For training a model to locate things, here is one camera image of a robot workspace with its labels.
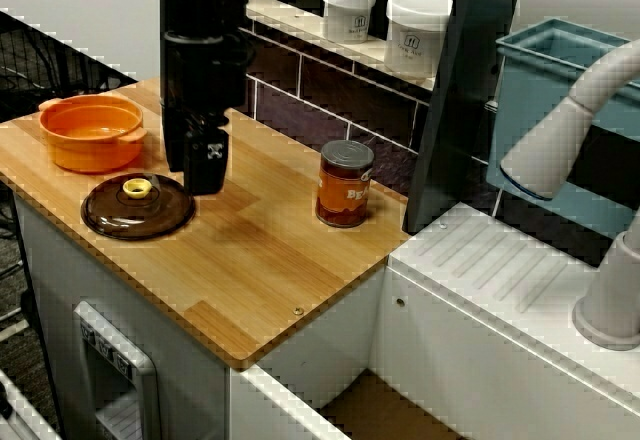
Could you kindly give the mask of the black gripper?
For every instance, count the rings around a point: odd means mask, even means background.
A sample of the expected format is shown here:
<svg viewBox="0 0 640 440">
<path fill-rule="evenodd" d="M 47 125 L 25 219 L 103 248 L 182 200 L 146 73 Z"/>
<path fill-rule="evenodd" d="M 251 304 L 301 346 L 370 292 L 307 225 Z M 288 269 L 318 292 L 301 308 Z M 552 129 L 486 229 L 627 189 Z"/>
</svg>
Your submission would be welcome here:
<svg viewBox="0 0 640 440">
<path fill-rule="evenodd" d="M 245 102 L 249 40 L 242 32 L 206 38 L 168 32 L 164 45 L 161 81 L 169 170 L 184 170 L 189 194 L 216 194 L 224 184 L 229 154 L 229 136 L 216 127 L 228 123 L 227 109 Z"/>
</svg>

